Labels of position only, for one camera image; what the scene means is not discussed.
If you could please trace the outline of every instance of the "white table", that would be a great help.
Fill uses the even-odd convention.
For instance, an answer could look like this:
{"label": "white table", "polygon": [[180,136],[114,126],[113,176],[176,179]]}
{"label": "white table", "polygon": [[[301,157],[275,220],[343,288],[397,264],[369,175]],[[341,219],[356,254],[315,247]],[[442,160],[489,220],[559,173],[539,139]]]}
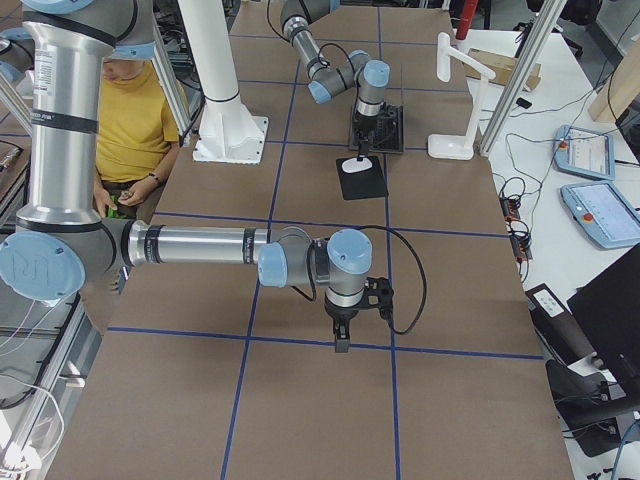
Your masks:
{"label": "white table", "polygon": [[[512,56],[517,48],[518,32],[475,31],[469,32],[466,40],[458,42],[458,48],[468,52],[470,48]],[[517,107],[511,115],[522,112],[538,112],[557,109],[571,101],[578,100],[592,92],[592,86],[584,75],[575,57],[559,34],[552,34],[538,63],[541,64],[542,80],[533,92],[522,92],[522,97],[532,102],[531,108]],[[475,95],[478,81],[469,79],[469,87]],[[489,118],[503,91],[502,86],[490,85],[481,118]],[[583,100],[569,105],[557,112],[543,112],[535,115],[522,115],[510,118],[493,148],[489,160],[493,171],[506,178],[519,176],[526,182],[526,191],[535,191],[538,184],[517,172],[507,152],[507,135],[514,133],[532,140],[551,140],[563,124],[571,124],[590,130],[608,132],[615,130],[611,123],[593,122],[587,112],[595,92]],[[484,131],[487,121],[482,121]],[[618,131],[612,132],[616,160],[635,162],[628,145]],[[538,205],[537,195],[523,198],[520,208],[522,219],[532,227],[532,255],[529,272],[523,283],[525,290],[546,283],[564,302],[571,297],[576,288],[588,283],[602,270],[615,262],[628,249],[603,250],[597,247],[573,220],[563,205],[560,187],[571,183],[588,181],[585,178],[562,173],[551,166],[553,147],[551,142],[532,143],[514,136],[508,137],[515,166],[529,175],[542,180],[542,191]],[[502,179],[496,177],[496,187],[502,186]],[[633,206],[640,206],[640,168],[616,165],[614,184]],[[511,182],[506,193],[517,193],[521,189],[519,182]],[[576,370],[585,365],[575,365]],[[611,468],[616,451],[607,452],[594,458],[586,457],[577,443],[567,440],[567,449],[572,461],[576,479],[602,472]],[[625,447],[618,477],[640,478],[640,442]],[[610,474],[603,474],[608,479]]]}

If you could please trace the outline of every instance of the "brown table surface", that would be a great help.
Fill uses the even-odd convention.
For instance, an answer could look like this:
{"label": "brown table surface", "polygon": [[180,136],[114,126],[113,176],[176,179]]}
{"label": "brown table surface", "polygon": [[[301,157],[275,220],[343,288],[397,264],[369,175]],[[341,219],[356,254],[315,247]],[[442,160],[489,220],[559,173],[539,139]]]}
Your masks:
{"label": "brown table surface", "polygon": [[[184,149],[155,222],[296,225],[314,237],[394,227],[427,272],[423,318],[397,336],[362,312],[338,355],[321,301],[260,287],[254,267],[142,266],[47,478],[573,478],[490,166],[426,153],[427,135],[463,133],[471,110],[460,65],[449,84],[434,76],[447,14],[342,7],[311,27],[319,44],[387,61],[387,100],[405,106],[405,153],[381,155],[388,199],[351,202],[335,159],[352,155],[354,92],[313,104],[265,14],[243,3],[231,34],[243,103],[270,119],[261,163],[195,163]],[[417,269],[400,242],[368,233],[370,274],[392,279],[404,328]]]}

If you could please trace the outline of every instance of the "table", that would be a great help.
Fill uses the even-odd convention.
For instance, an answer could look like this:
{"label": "table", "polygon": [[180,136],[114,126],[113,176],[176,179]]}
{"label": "table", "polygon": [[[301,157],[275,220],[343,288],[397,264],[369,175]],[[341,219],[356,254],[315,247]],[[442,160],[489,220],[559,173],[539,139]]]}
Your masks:
{"label": "table", "polygon": [[[337,355],[322,306],[260,287],[252,267],[142,266],[47,478],[572,478],[489,162],[426,155],[427,135],[463,133],[471,107],[460,65],[450,84],[435,79],[448,15],[343,7],[312,26],[319,43],[388,61],[388,101],[406,108],[405,153],[382,155],[388,199],[345,202],[335,159],[348,156],[353,96],[314,105],[265,14],[243,3],[231,34],[243,102],[270,117],[262,162],[183,151],[154,221],[395,227],[429,277],[424,318],[400,337],[361,313]],[[370,238],[402,328],[415,266],[388,235]]]}
{"label": "table", "polygon": [[[515,43],[517,36],[518,32],[471,31],[464,42],[458,43],[458,47],[465,52],[469,48],[477,48],[501,55],[513,55],[517,48]],[[516,108],[511,114],[514,118],[510,118],[507,122],[489,160],[494,172],[507,178],[514,175],[524,178],[527,191],[536,190],[538,185],[531,178],[517,172],[514,166],[535,178],[545,178],[537,206],[535,196],[528,196],[524,197],[520,209],[523,220],[529,226],[533,226],[531,247],[533,260],[530,262],[530,269],[524,280],[524,288],[530,289],[546,283],[566,304],[566,300],[576,292],[577,288],[591,281],[628,249],[603,250],[595,246],[576,225],[562,203],[560,187],[588,180],[562,173],[555,167],[549,168],[553,152],[550,142],[531,143],[509,136],[514,159],[512,163],[506,150],[505,140],[512,133],[535,140],[552,139],[561,125],[575,121],[576,126],[590,130],[613,130],[616,159],[632,163],[636,160],[622,135],[615,129],[615,125],[591,120],[587,109],[596,97],[596,93],[593,92],[591,84],[560,34],[550,36],[538,63],[542,66],[540,84],[534,91],[522,94],[533,103],[531,112],[558,109],[584,96],[583,101],[568,105],[559,111],[535,115],[518,116],[524,110]],[[477,83],[476,80],[469,79],[470,89],[474,93]],[[487,111],[494,109],[502,90],[501,86],[490,86],[484,105]],[[487,122],[481,122],[481,130],[486,124]],[[496,177],[498,189],[502,183],[502,180]],[[632,205],[640,206],[640,168],[616,165],[614,183]],[[521,188],[517,182],[510,187],[513,190],[508,190],[507,193],[514,193]],[[572,368],[585,375],[594,371],[586,360],[572,365]],[[603,468],[611,468],[616,453],[615,451],[607,452],[595,458],[588,458],[572,440],[567,441],[567,449],[576,479],[585,478],[594,472],[602,472]],[[619,471],[621,477],[640,476],[637,462],[635,466],[633,465],[633,458],[638,456],[640,456],[640,445],[637,442],[625,447],[622,469]]]}

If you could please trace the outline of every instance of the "white stand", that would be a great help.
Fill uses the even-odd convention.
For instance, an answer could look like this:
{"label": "white stand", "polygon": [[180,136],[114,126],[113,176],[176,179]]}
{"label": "white stand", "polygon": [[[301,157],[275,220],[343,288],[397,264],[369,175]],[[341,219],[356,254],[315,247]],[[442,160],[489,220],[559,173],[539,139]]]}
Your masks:
{"label": "white stand", "polygon": [[207,99],[193,159],[260,163],[269,121],[251,116],[240,98],[222,2],[179,0],[178,4]]}
{"label": "white stand", "polygon": [[362,157],[362,160],[358,160],[358,157],[350,158],[342,162],[342,171],[344,173],[358,173],[369,170],[373,164],[367,157]]}
{"label": "white stand", "polygon": [[473,141],[480,123],[480,112],[484,96],[489,86],[489,80],[495,78],[493,70],[477,60],[465,55],[451,46],[449,35],[440,32],[438,35],[438,66],[437,75],[443,82],[451,79],[451,57],[466,63],[480,73],[480,88],[473,99],[473,110],[469,118],[467,133],[462,135],[429,135],[429,155],[434,158],[451,158],[454,160],[470,160],[473,157]]}

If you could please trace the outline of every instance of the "cardboard box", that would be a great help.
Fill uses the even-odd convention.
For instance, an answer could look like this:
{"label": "cardboard box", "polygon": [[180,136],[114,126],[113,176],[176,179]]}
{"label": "cardboard box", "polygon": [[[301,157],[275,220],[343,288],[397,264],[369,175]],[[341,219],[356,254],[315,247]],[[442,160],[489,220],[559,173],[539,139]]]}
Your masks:
{"label": "cardboard box", "polygon": [[[518,61],[517,58],[507,57],[504,55],[498,55],[497,53],[485,52],[482,50],[476,50],[472,48],[469,50],[469,56],[478,60],[483,65],[486,65],[494,72],[496,72],[496,78],[491,80],[491,83],[497,83],[498,85],[506,85],[511,78],[511,73]],[[480,74],[465,64],[464,66],[467,77],[480,78]],[[540,83],[540,64],[536,63],[527,79],[527,87],[529,90],[535,89]]]}

